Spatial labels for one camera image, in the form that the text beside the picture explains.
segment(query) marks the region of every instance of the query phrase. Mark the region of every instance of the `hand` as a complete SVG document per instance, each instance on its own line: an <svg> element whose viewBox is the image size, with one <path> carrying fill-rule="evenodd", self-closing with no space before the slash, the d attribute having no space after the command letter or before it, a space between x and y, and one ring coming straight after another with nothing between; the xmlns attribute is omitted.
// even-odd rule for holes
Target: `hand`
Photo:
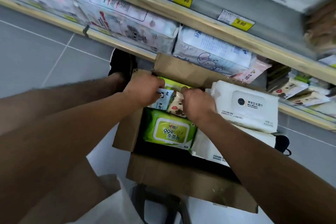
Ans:
<svg viewBox="0 0 336 224"><path fill-rule="evenodd" d="M137 107L143 108L155 103L160 98L160 94L157 93L158 88L164 87L164 79L144 74L131 79L123 93L129 98L129 101L137 104Z"/></svg>
<svg viewBox="0 0 336 224"><path fill-rule="evenodd" d="M183 112L189 120L198 126L200 120L209 113L216 113L215 100L207 92L197 88L183 87Z"/></svg>

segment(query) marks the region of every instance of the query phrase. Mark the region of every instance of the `pink package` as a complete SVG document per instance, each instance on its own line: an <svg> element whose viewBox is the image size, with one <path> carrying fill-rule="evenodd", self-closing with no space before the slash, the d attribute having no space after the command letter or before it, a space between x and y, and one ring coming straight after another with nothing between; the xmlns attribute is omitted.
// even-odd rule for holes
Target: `pink package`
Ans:
<svg viewBox="0 0 336 224"><path fill-rule="evenodd" d="M272 65L257 59L249 69L243 71L242 73L235 74L232 78L249 84L271 66Z"/></svg>

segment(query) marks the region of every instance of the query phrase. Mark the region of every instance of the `shoe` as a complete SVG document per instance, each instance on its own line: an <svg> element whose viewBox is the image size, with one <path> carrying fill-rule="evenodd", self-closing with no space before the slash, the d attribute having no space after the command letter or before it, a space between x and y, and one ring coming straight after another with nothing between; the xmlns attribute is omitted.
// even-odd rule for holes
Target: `shoe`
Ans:
<svg viewBox="0 0 336 224"><path fill-rule="evenodd" d="M122 73L127 82L130 81L133 69L136 68L135 56L124 52L120 49L115 48L111 54L110 59L110 72L112 73Z"/></svg>

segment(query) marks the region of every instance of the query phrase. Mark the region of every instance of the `leg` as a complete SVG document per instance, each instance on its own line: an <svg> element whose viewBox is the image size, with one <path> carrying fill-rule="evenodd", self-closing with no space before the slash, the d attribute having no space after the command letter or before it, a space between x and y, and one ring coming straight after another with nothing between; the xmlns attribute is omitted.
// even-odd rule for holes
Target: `leg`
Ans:
<svg viewBox="0 0 336 224"><path fill-rule="evenodd" d="M123 90L121 73L97 80L36 89L0 99L0 135L30 121L72 107L106 98Z"/></svg>

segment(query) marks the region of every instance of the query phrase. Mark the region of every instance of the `floor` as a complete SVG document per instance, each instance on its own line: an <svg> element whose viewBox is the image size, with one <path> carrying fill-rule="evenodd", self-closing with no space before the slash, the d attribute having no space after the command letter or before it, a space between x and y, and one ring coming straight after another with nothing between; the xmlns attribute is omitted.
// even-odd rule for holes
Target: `floor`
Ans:
<svg viewBox="0 0 336 224"><path fill-rule="evenodd" d="M32 89L100 78L109 71L112 47L0 6L0 98ZM153 64L138 59L140 68ZM116 127L87 156L98 175L116 173L126 187L130 153L112 148ZM336 187L336 134L279 114L279 131L290 139L294 160ZM259 214L188 199L191 220L198 223L272 223ZM146 220L163 223L164 210L146 205Z"/></svg>

